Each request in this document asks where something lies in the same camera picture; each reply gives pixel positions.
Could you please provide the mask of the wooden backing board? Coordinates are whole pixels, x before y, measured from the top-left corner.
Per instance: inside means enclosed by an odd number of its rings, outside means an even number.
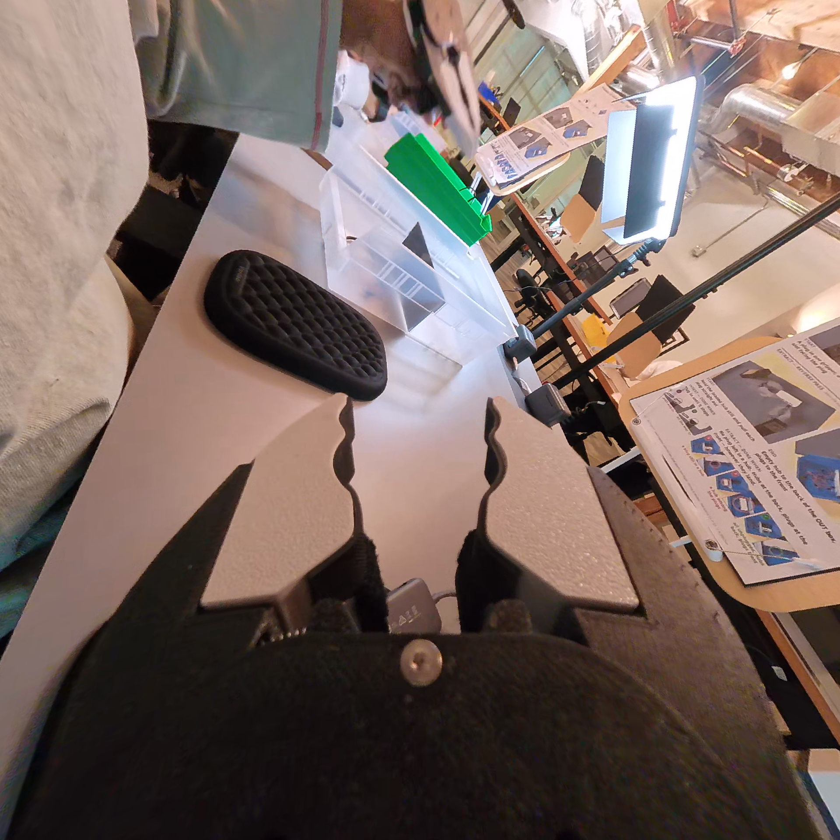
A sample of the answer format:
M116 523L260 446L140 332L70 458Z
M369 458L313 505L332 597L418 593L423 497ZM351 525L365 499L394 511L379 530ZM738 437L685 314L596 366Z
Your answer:
M687 533L694 547L699 551L701 564L709 571L719 587L736 601L764 613L794 613L814 608L836 606L839 603L839 572L831 570L794 579L745 586L732 564L725 557L714 559L707 550L705 537L700 533L700 518L697 509L690 503L686 493L677 490L676 479L665 469L663 459L655 454L655 447L645 443L639 436L639 415L633 400L650 393L669 389L673 385L696 375L705 375L724 364L741 357L757 354L779 343L770 337L750 337L733 341L723 348L707 353L671 371L658 374L636 383L625 390L618 403L618 411L634 442L640 447L641 455L651 468L658 487L674 511L669 515L673 524L679 524Z

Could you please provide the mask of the black light stand pole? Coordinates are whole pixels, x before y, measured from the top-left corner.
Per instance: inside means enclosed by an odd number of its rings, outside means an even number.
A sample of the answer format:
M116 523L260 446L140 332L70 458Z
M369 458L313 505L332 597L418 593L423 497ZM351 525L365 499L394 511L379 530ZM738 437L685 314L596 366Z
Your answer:
M646 239L640 246L635 248L635 250L628 257L617 262L613 268L607 271L604 274L604 277L602 277L592 286L585 289L578 297L574 298L571 302L565 304L561 310L557 311L550 318L543 320L533 332L530 331L528 328L521 326L518 330L518 337L530 340L532 343L535 343L537 338L550 331L550 329L554 325L560 323L565 318L574 315L578 311L582 310L584 304L588 300L590 300L594 296L594 294L610 286L615 279L619 277L625 277L626 275L630 274L637 262L642 262L645 266L649 267L648 255L657 254L665 246L666 241L667 239L665 238Z

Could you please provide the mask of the black honeycomb pad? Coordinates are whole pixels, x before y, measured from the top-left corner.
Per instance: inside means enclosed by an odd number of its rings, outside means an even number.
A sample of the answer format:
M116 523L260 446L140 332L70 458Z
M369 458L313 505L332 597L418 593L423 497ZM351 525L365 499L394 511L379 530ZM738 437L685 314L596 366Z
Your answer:
M279 371L360 402L385 390L385 345L372 322L277 259L226 253L209 273L203 305L220 336Z

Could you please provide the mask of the small grey box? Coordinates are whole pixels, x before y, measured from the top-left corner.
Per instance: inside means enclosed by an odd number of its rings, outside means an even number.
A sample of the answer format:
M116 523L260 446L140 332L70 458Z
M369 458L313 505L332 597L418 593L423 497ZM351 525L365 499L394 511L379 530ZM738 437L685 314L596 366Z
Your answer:
M515 335L504 342L501 349L511 364L519 364L530 360L538 348L531 330L526 325L519 324Z
M524 396L528 413L546 427L564 426L573 414L560 391L552 383L541 386Z

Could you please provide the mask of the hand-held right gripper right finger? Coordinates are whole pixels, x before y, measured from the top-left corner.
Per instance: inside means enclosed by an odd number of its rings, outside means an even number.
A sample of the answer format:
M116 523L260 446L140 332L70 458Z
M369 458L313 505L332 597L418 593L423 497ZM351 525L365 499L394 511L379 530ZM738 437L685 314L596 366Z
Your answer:
M531 614L633 613L639 599L588 465L553 431L497 396L486 405L489 488L479 532L514 574Z

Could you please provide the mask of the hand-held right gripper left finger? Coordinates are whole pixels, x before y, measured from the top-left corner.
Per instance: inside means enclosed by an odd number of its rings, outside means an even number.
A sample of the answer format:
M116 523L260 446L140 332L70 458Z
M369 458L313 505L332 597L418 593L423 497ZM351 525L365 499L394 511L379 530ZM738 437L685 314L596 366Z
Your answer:
M222 610L267 606L286 632L308 625L309 577L361 531L353 402L336 394L255 457L201 598Z

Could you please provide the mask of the green plastic bin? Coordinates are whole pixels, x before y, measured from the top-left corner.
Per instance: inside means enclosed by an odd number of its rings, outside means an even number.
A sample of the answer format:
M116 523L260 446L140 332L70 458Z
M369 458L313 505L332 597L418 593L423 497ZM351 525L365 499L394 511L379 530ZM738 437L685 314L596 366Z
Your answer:
M403 135L384 157L386 170L467 246L491 232L478 198L424 134Z

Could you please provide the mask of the led light panel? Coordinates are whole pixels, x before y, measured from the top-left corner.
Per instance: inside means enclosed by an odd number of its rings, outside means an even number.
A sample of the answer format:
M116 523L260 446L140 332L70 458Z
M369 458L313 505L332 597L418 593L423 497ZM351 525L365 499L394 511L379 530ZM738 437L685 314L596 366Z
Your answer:
M690 76L621 98L611 108L601 227L616 245L675 236L704 91L704 77Z

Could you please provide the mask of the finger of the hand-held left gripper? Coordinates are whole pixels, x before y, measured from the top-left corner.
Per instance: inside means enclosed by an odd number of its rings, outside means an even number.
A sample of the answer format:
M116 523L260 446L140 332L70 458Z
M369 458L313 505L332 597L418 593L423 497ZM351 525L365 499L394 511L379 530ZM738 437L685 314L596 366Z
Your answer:
M475 156L481 133L481 116L472 64L434 64L434 87L448 131L453 134L464 156Z

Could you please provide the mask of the clear plastic bin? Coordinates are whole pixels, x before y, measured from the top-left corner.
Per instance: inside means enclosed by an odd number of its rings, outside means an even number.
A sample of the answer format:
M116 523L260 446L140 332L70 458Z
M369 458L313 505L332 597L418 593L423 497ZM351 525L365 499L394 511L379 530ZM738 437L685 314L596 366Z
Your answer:
M408 138L413 120L369 123L345 105L339 113L320 186L328 288L460 365L511 340L517 323L482 248L385 168L384 152Z

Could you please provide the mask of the small instruction sheet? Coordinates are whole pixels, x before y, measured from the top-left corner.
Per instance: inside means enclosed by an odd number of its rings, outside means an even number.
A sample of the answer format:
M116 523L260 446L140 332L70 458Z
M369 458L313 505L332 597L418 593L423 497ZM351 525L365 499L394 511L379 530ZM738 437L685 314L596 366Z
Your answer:
M552 172L580 148L605 138L612 113L633 111L636 102L601 85L559 107L510 128L476 153L481 178L506 196Z

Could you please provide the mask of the silver ventilation duct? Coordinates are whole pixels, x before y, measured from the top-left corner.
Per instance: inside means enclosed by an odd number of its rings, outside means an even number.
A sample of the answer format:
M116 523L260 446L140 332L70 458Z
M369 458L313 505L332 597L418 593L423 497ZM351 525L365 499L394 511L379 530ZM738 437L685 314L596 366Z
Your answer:
M804 101L755 84L734 88L701 131L707 157L743 182L797 195L838 191L838 80Z

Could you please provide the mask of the large instruction sheet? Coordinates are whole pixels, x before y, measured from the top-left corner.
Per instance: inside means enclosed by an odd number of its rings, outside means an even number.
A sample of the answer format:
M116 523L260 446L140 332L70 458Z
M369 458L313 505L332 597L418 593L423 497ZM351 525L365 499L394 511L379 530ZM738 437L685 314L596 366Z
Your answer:
M836 319L670 388L713 415L771 509L839 567L838 358Z

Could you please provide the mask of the grey usb hub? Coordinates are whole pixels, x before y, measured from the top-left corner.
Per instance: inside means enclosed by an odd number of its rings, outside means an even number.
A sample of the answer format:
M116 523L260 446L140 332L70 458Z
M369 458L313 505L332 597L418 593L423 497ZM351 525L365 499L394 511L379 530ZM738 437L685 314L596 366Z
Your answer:
M420 578L391 590L385 599L390 634L439 634L441 615L427 583Z

